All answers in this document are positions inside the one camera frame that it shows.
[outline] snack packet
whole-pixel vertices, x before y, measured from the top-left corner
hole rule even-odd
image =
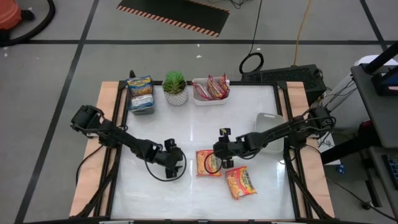
[[[217,157],[214,154],[210,155],[207,158],[206,165],[205,165],[205,159],[206,159],[207,155],[209,155],[211,153],[213,153],[213,150],[197,151],[197,167],[198,167],[197,176],[201,176],[201,175],[217,176],[217,177],[221,176],[221,171],[218,171],[215,174],[209,174],[205,169],[205,166],[206,166],[208,171],[215,172],[221,166],[221,160],[217,159]]]
[[[126,80],[132,96],[142,96],[152,94],[153,85],[150,75],[146,77],[129,78]]]
[[[211,97],[209,94],[205,91],[203,86],[199,83],[192,83],[193,89],[199,93],[199,95],[204,99],[204,100],[211,100]]]
[[[227,171],[226,180],[232,197],[236,200],[242,196],[257,193],[251,184],[246,166]]]
[[[227,79],[228,77],[224,73],[224,75],[222,75],[221,78],[218,80],[218,84],[224,90],[224,98],[227,98],[229,95],[229,87],[226,84]]]
[[[133,97],[131,100],[130,111],[142,110],[154,105],[152,94]]]
[[[213,100],[222,100],[225,95],[225,91],[220,87],[220,85],[213,80],[213,77],[209,75],[209,79],[207,81],[207,91]]]

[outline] black and yellow striped mat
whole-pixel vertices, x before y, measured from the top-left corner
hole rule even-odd
[[[119,10],[218,37],[229,11],[188,0],[122,0]]]

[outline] potted plant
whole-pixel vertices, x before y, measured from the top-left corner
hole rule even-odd
[[[180,71],[171,71],[163,81],[164,96],[174,106],[183,105],[188,100],[187,83]]]

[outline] succulent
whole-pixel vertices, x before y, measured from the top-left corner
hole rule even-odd
[[[184,76],[180,71],[171,71],[166,74],[166,79],[163,83],[163,90],[169,94],[179,94],[185,88]]]

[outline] ramen packet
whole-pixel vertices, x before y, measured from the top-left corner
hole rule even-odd
[[[219,84],[220,87],[224,90],[224,98],[227,98],[228,95],[229,95],[229,87],[228,87],[228,85],[226,84],[227,79],[228,79],[228,77],[227,77],[227,76],[225,75],[225,73],[224,73],[224,75],[222,75],[222,76],[220,77],[220,79],[218,80],[218,84]]]
[[[217,171],[214,174],[210,174],[206,171],[205,166],[209,172],[216,172],[221,166],[221,159],[218,159],[214,154],[213,150],[201,150],[197,151],[197,176],[221,176],[221,171]]]
[[[213,100],[222,100],[226,98],[226,92],[216,81],[214,81],[211,75],[209,75],[209,79],[207,81],[207,92]]]
[[[238,167],[225,173],[231,195],[236,200],[249,194],[256,194],[251,184],[246,166]]]
[[[205,91],[203,86],[199,83],[192,83],[193,89],[204,99],[204,100],[211,100],[209,94]]]

